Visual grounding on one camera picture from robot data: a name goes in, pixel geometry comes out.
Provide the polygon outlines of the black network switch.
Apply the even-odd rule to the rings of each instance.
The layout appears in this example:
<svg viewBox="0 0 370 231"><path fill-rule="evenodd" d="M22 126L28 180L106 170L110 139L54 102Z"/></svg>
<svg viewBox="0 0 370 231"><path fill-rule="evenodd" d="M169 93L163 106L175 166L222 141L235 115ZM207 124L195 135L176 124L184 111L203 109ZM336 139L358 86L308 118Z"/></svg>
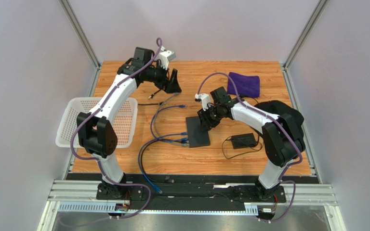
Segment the black network switch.
<svg viewBox="0 0 370 231"><path fill-rule="evenodd" d="M186 128L190 148L210 146L208 131L201 129L201 123L198 116L186 117Z"/></svg>

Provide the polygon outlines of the black cable teal plug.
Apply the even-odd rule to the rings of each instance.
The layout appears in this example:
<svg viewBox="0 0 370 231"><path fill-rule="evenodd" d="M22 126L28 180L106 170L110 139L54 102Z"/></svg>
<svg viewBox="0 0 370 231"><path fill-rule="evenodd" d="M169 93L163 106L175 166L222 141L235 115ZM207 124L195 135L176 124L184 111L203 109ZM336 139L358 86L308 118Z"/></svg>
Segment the black cable teal plug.
<svg viewBox="0 0 370 231"><path fill-rule="evenodd" d="M155 99L156 95L158 95L161 92L161 90L157 90L156 92L153 92L147 97L147 102L139 102L139 106L152 106L152 105L162 105L163 101L157 101Z"/></svg>

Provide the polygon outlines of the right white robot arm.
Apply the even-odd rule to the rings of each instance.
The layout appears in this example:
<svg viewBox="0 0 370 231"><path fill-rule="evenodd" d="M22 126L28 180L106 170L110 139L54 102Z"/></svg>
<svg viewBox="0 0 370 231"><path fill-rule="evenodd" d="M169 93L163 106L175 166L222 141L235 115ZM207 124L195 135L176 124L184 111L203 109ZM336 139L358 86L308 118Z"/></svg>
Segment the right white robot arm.
<svg viewBox="0 0 370 231"><path fill-rule="evenodd" d="M268 161L255 181L254 194L261 201L273 197L287 169L303 159L304 136L294 118L290 114L268 113L239 96L231 98L223 87L210 94L198 92L195 100L202 105L198 111L202 130L209 131L218 126L223 118L230 118L259 133Z"/></svg>

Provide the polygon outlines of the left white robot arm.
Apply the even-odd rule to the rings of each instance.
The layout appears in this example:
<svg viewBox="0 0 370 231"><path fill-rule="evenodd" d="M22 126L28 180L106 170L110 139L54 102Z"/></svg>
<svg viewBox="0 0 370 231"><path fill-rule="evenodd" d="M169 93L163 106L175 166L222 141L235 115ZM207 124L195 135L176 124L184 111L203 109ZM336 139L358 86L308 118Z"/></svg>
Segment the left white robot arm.
<svg viewBox="0 0 370 231"><path fill-rule="evenodd" d="M97 162L102 185L118 197L129 185L115 156L118 138L112 125L116 114L144 82L154 83L166 93L180 93L177 70L169 70L169 62L175 57L175 52L164 47L156 52L137 47L134 56L117 70L114 82L99 103L89 112L77 116L77 129L71 139L77 138L79 145L91 155L90 159Z"/></svg>

